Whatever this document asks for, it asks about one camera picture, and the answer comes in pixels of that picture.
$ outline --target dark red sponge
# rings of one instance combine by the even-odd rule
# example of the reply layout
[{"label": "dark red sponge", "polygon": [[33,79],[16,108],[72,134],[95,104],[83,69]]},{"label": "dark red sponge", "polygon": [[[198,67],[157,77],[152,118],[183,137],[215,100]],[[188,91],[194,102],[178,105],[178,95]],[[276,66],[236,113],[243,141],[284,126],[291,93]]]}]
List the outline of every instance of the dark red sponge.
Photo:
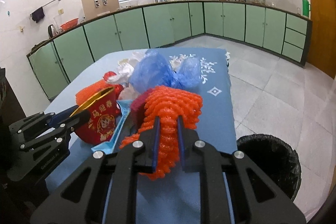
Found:
[{"label": "dark red sponge", "polygon": [[131,117],[136,130],[141,127],[143,119],[145,119],[145,104],[147,97],[151,94],[153,89],[148,89],[144,93],[138,96],[131,104]]}]

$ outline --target black trash bin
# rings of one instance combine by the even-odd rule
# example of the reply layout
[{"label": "black trash bin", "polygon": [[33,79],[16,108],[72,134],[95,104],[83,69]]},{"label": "black trash bin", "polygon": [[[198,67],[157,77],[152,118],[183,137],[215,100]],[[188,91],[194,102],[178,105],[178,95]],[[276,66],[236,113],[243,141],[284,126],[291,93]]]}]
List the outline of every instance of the black trash bin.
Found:
[{"label": "black trash bin", "polygon": [[[237,146],[294,201],[301,185],[301,166],[290,145],[271,135],[253,134],[239,138]],[[258,191],[256,178],[250,180]]]}]

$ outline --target green kitchen cabinet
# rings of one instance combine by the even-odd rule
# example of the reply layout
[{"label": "green kitchen cabinet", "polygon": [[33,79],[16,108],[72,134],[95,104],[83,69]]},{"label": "green kitchen cabinet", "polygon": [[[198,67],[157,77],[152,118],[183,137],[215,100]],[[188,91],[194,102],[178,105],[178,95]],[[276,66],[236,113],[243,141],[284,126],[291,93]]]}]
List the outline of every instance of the green kitchen cabinet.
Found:
[{"label": "green kitchen cabinet", "polygon": [[293,44],[299,48],[305,47],[306,36],[302,33],[286,29],[285,41],[289,44]]},{"label": "green kitchen cabinet", "polygon": [[204,2],[205,32],[223,36],[223,4]]},{"label": "green kitchen cabinet", "polygon": [[70,81],[93,63],[83,27],[55,38],[54,44]]},{"label": "green kitchen cabinet", "polygon": [[84,29],[95,61],[110,52],[122,51],[114,16],[85,24]]},{"label": "green kitchen cabinet", "polygon": [[174,42],[169,4],[144,7],[150,48],[156,48]]},{"label": "green kitchen cabinet", "polygon": [[245,5],[223,3],[223,36],[244,41]]},{"label": "green kitchen cabinet", "polygon": [[286,26],[287,28],[303,33],[304,35],[307,33],[307,20],[293,16],[291,14],[287,14]]},{"label": "green kitchen cabinet", "polygon": [[265,8],[246,5],[246,35],[245,42],[263,46],[265,25]]},{"label": "green kitchen cabinet", "polygon": [[189,2],[191,35],[204,33],[204,17],[202,2]]},{"label": "green kitchen cabinet", "polygon": [[149,48],[141,8],[115,14],[115,21],[124,51]]},{"label": "green kitchen cabinet", "polygon": [[263,47],[281,54],[284,43],[286,13],[266,8]]},{"label": "green kitchen cabinet", "polygon": [[168,4],[170,18],[174,32],[174,41],[191,37],[188,3]]},{"label": "green kitchen cabinet", "polygon": [[297,62],[301,62],[303,49],[291,45],[287,42],[283,43],[282,55],[287,56]]},{"label": "green kitchen cabinet", "polygon": [[29,57],[29,61],[49,99],[57,96],[68,85],[58,64],[52,43],[39,48]]}]

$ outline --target green bottle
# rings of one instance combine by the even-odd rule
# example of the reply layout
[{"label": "green bottle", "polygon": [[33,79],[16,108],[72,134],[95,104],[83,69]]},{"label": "green bottle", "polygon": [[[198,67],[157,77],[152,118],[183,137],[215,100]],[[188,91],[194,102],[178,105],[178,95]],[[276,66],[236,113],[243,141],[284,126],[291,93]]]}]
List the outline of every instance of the green bottle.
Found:
[{"label": "green bottle", "polygon": [[302,15],[309,17],[310,3],[308,0],[302,0]]}]

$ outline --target tiled floor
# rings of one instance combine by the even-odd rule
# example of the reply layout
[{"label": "tiled floor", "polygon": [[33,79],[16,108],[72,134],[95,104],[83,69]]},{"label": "tiled floor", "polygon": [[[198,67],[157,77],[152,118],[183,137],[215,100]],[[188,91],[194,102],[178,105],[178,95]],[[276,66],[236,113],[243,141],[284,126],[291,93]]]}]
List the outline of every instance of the tiled floor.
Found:
[{"label": "tiled floor", "polygon": [[308,214],[327,197],[335,166],[336,81],[310,64],[300,68],[261,50],[202,36],[177,47],[225,48],[237,139],[274,135],[295,149],[302,182],[294,203]]}]

